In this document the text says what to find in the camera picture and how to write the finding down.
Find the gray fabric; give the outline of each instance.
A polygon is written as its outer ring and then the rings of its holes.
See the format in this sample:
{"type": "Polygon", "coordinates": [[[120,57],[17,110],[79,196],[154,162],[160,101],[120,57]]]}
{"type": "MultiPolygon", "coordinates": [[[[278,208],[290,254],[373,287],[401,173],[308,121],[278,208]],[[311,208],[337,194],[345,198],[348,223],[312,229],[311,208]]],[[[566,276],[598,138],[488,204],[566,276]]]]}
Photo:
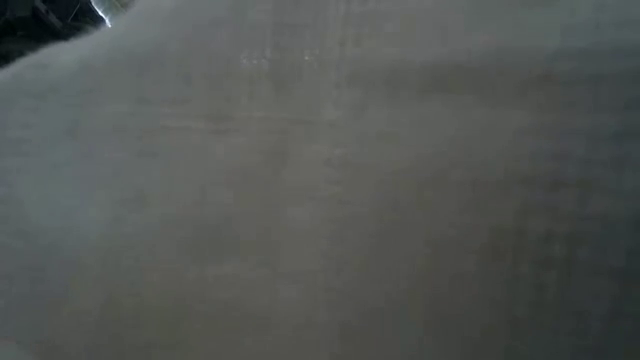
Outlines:
{"type": "Polygon", "coordinates": [[[141,0],[0,72],[0,338],[45,360],[637,358],[638,20],[141,0]]]}

